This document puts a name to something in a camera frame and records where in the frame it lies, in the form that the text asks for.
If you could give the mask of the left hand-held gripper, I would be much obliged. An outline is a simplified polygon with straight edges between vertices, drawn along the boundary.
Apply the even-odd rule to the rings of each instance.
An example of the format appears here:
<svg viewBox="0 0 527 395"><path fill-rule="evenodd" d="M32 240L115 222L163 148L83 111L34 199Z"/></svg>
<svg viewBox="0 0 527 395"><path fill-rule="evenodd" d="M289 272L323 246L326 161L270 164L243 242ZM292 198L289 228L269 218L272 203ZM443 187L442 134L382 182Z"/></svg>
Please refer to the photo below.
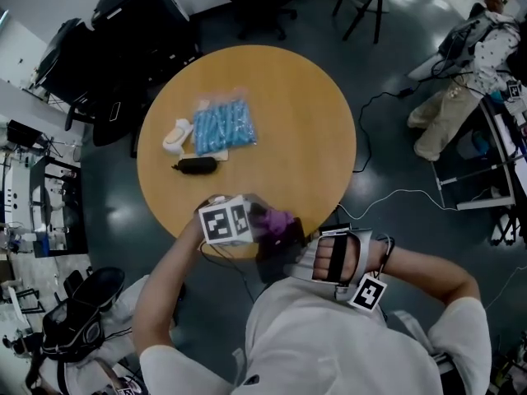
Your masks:
<svg viewBox="0 0 527 395"><path fill-rule="evenodd" d="M237 246L256 243L268 233L266 211L254 195L221 195L200 207L198 217L208 244Z"/></svg>

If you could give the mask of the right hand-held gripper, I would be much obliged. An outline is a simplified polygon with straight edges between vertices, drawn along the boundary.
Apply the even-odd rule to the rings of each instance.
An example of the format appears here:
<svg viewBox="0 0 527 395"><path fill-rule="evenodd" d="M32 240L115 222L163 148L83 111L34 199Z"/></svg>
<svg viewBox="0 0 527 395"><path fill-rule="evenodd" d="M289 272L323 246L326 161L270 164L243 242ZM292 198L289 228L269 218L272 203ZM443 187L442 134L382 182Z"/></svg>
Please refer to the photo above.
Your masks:
<svg viewBox="0 0 527 395"><path fill-rule="evenodd" d="M284 272L290 277L331 287L337 302L346 302L355 309L371 312L378 306L387 287L380 280L380 275L388 262L388 254L384 253L377 270L367 269L371 236L371 229L322 227L319 229L319 234L306 245L299 259L284 267ZM333 242L329 268L325 278L315 279L316 256L327 240ZM349 278L343 279L347 249L350 245L358 249L355 268Z"/></svg>

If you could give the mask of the person's right hand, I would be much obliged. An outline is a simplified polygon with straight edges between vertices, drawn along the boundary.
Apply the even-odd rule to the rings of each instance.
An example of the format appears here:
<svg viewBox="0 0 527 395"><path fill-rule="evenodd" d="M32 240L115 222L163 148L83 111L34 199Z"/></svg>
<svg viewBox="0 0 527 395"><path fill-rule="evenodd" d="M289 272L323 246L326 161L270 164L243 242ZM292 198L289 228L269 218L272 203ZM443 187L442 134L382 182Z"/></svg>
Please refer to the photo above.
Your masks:
<svg viewBox="0 0 527 395"><path fill-rule="evenodd" d="M360 257L360 240L351 235L321 238L315 253L312 278L318 281L348 283Z"/></svg>

